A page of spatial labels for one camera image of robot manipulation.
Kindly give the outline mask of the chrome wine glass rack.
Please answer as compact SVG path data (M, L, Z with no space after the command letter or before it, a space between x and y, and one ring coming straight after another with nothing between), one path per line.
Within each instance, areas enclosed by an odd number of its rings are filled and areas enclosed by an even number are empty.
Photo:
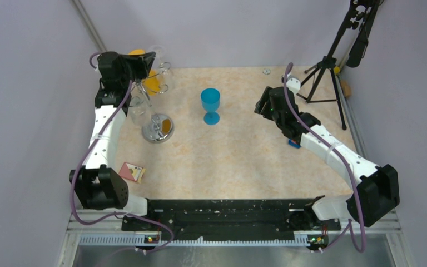
M146 92L145 87L143 86L144 80L134 82L131 89L131 96L144 96L151 103L151 121L148 124L144 125L141 128L141 135L143 138L151 143L160 143L168 140L174 131L173 120L165 114L158 113L155 111L153 106L152 98L158 95L162 95L166 92L159 92L153 96L149 96Z

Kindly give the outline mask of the blue plastic wine glass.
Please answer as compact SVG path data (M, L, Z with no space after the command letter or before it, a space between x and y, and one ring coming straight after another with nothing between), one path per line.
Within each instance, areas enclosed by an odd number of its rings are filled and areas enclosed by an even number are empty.
M215 125L220 121L220 115L217 110L220 106L220 92L215 88L206 88L201 92L201 103L205 110L203 117L207 125Z

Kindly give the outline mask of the clear tall wine glass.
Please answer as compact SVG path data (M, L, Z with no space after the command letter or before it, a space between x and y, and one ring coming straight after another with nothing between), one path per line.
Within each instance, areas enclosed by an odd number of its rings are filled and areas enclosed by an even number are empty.
M149 50L156 54L152 65L152 71L155 72L152 77L159 83L160 92L166 92L173 87L172 65L166 61L167 49L162 45L152 45Z

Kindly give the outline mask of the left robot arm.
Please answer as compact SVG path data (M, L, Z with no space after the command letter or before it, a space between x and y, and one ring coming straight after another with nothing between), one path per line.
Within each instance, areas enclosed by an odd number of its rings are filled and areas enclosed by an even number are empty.
M128 115L133 87L145 80L152 69L155 52L123 55L95 53L95 67L101 77L94 100L95 122L88 150L69 174L70 207L77 215L76 202L87 210L128 210L130 201L145 207L146 199L130 196L126 181L113 168L121 128Z

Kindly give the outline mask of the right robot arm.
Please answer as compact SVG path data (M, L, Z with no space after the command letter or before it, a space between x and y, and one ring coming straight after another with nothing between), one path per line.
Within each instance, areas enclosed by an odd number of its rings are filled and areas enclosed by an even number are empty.
M267 86L255 113L273 121L281 133L321 158L352 189L350 196L323 196L304 213L304 223L319 229L326 220L353 219L370 227L400 204L398 172L378 166L336 139L313 115L298 111L292 93Z

